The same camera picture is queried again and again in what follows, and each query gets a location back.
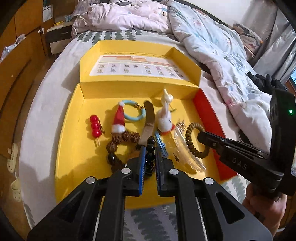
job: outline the yellow box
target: yellow box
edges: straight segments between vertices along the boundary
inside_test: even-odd
[[[172,60],[188,77],[189,81],[172,78],[103,75],[90,76],[90,72],[101,55],[137,55],[154,56]],[[201,123],[192,99],[199,91],[201,69],[191,59],[177,49],[139,41],[99,41],[80,61],[81,82],[76,86],[70,101],[59,140],[56,162],[56,199],[60,202],[85,178],[95,176],[97,179],[109,177],[111,166],[107,163],[106,144],[111,139],[111,125],[118,107],[123,99],[136,101],[140,105],[145,100],[153,103],[155,113],[161,108],[160,97],[163,88],[174,96],[172,107],[177,111],[172,113],[172,122],[178,119]],[[137,116],[138,110],[131,106],[124,106],[124,112],[130,116]],[[100,139],[101,146],[96,147],[91,133],[89,117],[96,114],[106,132]],[[125,121],[126,129],[141,134],[145,120],[137,122]],[[207,168],[205,173],[195,173],[187,170],[174,160],[173,139],[168,134],[163,138],[169,158],[176,168],[186,171],[191,177],[203,179],[213,177],[219,181],[219,174],[212,151],[203,159]],[[203,150],[203,145],[194,145]],[[134,150],[135,144],[120,145],[116,155],[126,162],[127,156]],[[126,208],[145,208],[174,202],[174,198],[160,198],[156,190],[155,174],[144,182],[141,197],[127,197]]]

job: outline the blue ring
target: blue ring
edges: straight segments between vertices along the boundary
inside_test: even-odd
[[[140,106],[137,102],[132,101],[132,100],[123,100],[122,102],[124,104],[134,106],[137,109],[141,110],[141,114],[139,116],[137,116],[137,117],[131,117],[131,116],[124,113],[124,118],[125,119],[127,119],[129,121],[139,121],[139,120],[143,119],[146,116],[145,108],[143,106]]]

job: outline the white plush toy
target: white plush toy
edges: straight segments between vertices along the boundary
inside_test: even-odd
[[[157,127],[161,131],[161,134],[164,135],[175,128],[175,125],[172,123],[172,115],[168,110],[168,103],[164,102],[163,107],[156,113],[156,122]]]

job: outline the red panel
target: red panel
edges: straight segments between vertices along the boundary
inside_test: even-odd
[[[221,124],[202,89],[196,93],[193,103],[206,131],[225,138]],[[218,167],[220,180],[227,180],[236,176],[237,173],[224,163],[220,162],[219,157],[220,156],[214,150],[214,158]]]

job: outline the silver screw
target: silver screw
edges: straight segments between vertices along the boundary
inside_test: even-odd
[[[123,174],[129,174],[131,172],[131,170],[129,168],[125,167],[125,168],[121,169],[121,172]]]
[[[263,158],[263,152],[262,151],[258,151],[257,155],[259,155],[260,158]]]
[[[214,184],[214,180],[212,178],[210,178],[210,177],[207,177],[205,179],[205,183],[208,184],[208,185],[212,185],[212,184]]]
[[[172,175],[177,175],[178,173],[179,173],[179,171],[177,169],[170,170],[170,174],[172,174]]]
[[[88,177],[87,179],[86,179],[86,182],[88,183],[88,184],[92,184],[92,183],[94,183],[96,180],[95,180],[95,178],[94,177]]]

